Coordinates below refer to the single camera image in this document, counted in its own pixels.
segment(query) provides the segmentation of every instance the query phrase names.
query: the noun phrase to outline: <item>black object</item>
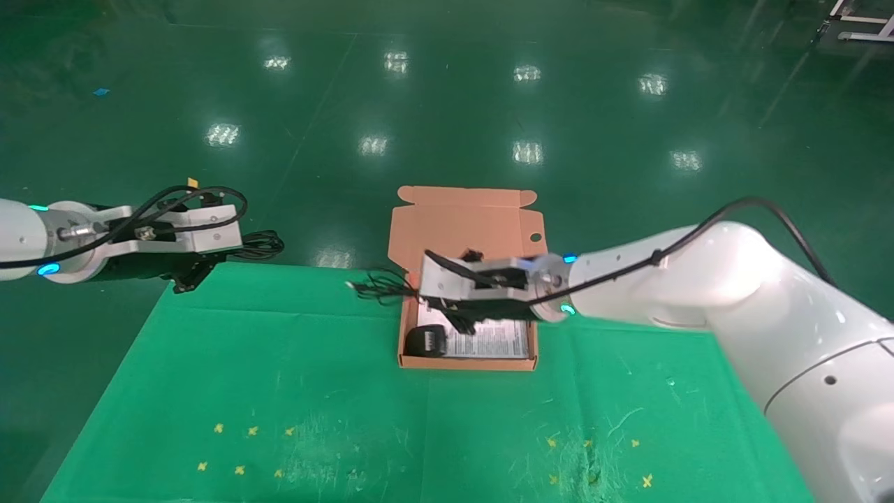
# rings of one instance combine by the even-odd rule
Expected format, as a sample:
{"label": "black object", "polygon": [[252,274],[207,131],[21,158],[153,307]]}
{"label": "black object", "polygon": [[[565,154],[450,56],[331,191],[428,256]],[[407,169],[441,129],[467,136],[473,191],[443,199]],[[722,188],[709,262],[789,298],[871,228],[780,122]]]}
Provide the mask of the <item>black object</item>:
{"label": "black object", "polygon": [[[403,274],[388,268],[370,269],[367,271],[367,281],[349,281],[348,286],[357,292],[357,298],[373,299],[382,305],[401,303],[404,297],[419,295]],[[392,299],[396,302],[385,302]]]}
{"label": "black object", "polygon": [[447,354],[447,332],[442,325],[423,325],[412,328],[404,340],[403,353],[407,356],[437,358]]}
{"label": "black object", "polygon": [[244,260],[270,260],[285,250],[285,243],[274,230],[242,235],[242,247],[224,253]]}
{"label": "black object", "polygon": [[88,281],[150,279],[160,277],[174,282],[173,292],[195,290],[215,266],[237,250],[216,253],[129,253],[109,258],[104,267]]}
{"label": "black object", "polygon": [[466,250],[465,253],[462,254],[460,260],[462,260],[463,262],[480,262],[481,259],[483,259],[484,257],[485,255],[482,252],[469,248],[468,250]]}

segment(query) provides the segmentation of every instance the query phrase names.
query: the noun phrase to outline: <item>table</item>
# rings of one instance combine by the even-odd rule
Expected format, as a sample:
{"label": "table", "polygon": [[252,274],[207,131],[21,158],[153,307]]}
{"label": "table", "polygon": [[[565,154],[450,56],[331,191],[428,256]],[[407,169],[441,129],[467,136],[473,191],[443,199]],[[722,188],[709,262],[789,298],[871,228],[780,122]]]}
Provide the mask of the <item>table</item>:
{"label": "table", "polygon": [[710,335],[572,317],[534,372],[402,370],[361,276],[163,295],[44,503],[811,500]]}

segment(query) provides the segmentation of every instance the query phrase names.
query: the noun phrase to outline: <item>cable bundle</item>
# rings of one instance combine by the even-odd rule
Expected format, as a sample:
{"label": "cable bundle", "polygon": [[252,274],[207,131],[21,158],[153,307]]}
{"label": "cable bundle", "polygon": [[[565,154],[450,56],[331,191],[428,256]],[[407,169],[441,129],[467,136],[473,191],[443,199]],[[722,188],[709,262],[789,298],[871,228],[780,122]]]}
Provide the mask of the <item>cable bundle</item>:
{"label": "cable bundle", "polygon": [[[366,281],[347,281],[346,284],[357,292],[363,300],[376,300],[382,305],[394,305],[403,297],[418,297],[419,291],[399,272],[386,268],[370,269]],[[397,299],[397,302],[386,303],[386,299]]]}
{"label": "cable bundle", "polygon": [[233,250],[233,257],[244,260],[270,260],[285,250],[285,243],[273,230],[257,231],[242,236],[242,248]]}

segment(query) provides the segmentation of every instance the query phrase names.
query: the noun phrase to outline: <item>instruction manual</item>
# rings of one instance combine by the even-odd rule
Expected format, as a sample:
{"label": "instruction manual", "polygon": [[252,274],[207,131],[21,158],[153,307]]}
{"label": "instruction manual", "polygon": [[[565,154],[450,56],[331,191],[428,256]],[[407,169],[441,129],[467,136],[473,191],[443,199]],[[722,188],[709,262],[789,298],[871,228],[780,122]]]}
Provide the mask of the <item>instruction manual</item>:
{"label": "instruction manual", "polygon": [[453,358],[528,358],[527,322],[485,320],[475,324],[475,335],[457,332],[437,309],[419,304],[417,327],[443,325],[447,333],[447,354]]}

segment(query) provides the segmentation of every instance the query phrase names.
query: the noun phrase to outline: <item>green floor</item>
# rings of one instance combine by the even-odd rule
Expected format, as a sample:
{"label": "green floor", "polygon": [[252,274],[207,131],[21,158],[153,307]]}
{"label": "green floor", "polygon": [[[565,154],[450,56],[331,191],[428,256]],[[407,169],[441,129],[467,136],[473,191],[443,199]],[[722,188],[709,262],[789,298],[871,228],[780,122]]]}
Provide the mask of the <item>green floor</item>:
{"label": "green floor", "polygon": [[[828,8],[3,0],[0,197],[136,204],[192,176],[244,191],[243,228],[277,229],[281,263],[345,268],[386,261],[403,184],[535,190],[557,252],[759,194],[891,317],[891,49],[808,51]],[[210,146],[214,124],[240,134]],[[0,289],[0,500],[31,502],[164,285]]]}

